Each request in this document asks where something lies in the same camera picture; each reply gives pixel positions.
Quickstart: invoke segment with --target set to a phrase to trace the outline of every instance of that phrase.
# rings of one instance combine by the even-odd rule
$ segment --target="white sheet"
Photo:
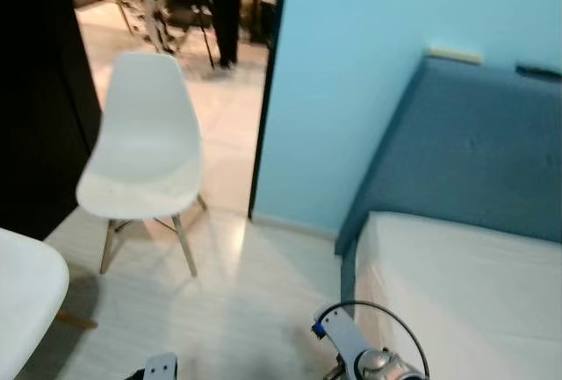
[[[414,330],[432,380],[562,378],[562,247],[435,219],[379,212],[357,248],[356,298]],[[374,345],[421,368],[380,312],[357,322]]]

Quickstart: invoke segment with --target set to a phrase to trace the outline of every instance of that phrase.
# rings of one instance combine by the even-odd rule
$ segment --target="light blue wall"
[[[560,68],[561,0],[285,0],[255,214],[339,230],[428,45]]]

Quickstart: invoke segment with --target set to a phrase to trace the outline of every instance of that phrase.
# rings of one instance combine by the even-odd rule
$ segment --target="blue headboard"
[[[340,231],[370,211],[561,241],[560,84],[428,58],[416,71]]]

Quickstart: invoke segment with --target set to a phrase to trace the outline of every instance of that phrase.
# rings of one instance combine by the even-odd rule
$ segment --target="bed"
[[[416,70],[336,242],[342,299],[390,306],[432,379],[562,378],[560,85],[454,61]],[[420,367],[383,315],[377,346]]]

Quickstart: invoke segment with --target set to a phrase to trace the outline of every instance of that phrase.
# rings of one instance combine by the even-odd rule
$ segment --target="white chair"
[[[76,191],[82,208],[109,219],[100,273],[107,270],[113,236],[124,225],[171,216],[191,274],[197,275],[179,213],[196,199],[206,209],[198,194],[200,145],[177,61],[164,54],[122,54],[113,68],[97,144]],[[119,219],[127,222],[118,226]]]

